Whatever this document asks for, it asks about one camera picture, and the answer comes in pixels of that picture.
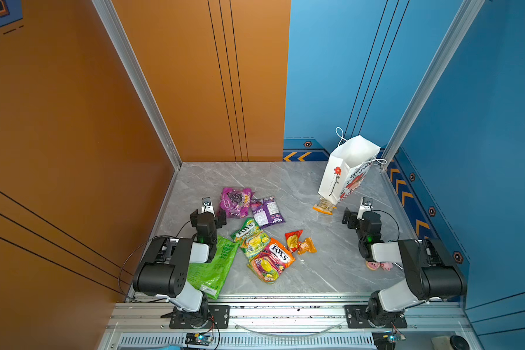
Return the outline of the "purple grape candy bag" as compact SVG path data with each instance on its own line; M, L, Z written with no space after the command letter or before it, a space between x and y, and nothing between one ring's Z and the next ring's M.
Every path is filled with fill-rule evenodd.
M220 208L228 218L245 218L249 215L251 199L251 188L223 188Z

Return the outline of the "green Lay's chips bag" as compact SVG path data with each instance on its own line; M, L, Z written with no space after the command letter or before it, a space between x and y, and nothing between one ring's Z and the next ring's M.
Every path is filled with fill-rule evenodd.
M213 300L220 296L239 248L238 242L217 238L214 259L210 263L191 263L188 269L188 282Z

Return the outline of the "white floral paper bag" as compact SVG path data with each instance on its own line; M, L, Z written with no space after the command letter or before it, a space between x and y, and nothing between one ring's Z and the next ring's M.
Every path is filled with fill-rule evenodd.
M379 157L381 148L378 145L360 135L345 139L340 127L335 132L340 140L330 154L318 190L321 198L333 206L362 184L374 163L386 164L386 160Z

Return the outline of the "orange Fox's fruits candy bag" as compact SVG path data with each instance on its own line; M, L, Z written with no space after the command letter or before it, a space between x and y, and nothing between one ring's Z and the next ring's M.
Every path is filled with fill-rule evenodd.
M272 238L247 266L259 280L274 283L294 262L295 258L286 246Z

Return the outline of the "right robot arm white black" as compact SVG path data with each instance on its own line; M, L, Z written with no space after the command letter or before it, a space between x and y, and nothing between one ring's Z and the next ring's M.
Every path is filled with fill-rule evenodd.
M373 292L368 304L344 307L350 328L405 328L405 311L433 298L451 299L467 293L467 282L442 241L437 239L396 240L381 237L377 211L344 211L342 223L355 230L360 254L379 267L400 265L404 280Z

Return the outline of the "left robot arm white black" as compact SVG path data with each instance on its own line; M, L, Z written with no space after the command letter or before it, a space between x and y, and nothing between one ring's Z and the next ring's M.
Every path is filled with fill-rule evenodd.
M208 298L187 280L191 263L210 263L217 253L217 229L227 223L226 214L219 211L191 214L194 238L157 236L151 240L133 278L138 293L165 298L176 307L175 314L187 321L209 319Z

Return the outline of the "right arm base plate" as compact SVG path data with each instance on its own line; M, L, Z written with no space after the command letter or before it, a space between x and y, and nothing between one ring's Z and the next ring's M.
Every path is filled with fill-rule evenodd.
M348 327L351 329L408 327L404 313L387 312L380 306L370 310L369 306L365 305L345 305L344 311Z

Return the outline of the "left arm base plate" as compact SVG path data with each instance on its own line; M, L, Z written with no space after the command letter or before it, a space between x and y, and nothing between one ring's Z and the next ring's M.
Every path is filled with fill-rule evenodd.
M230 306L209 304L206 312L194 315L184 311L175 311L171 318L169 328L172 330L183 329L208 329L215 322L220 329L227 329L230 320Z

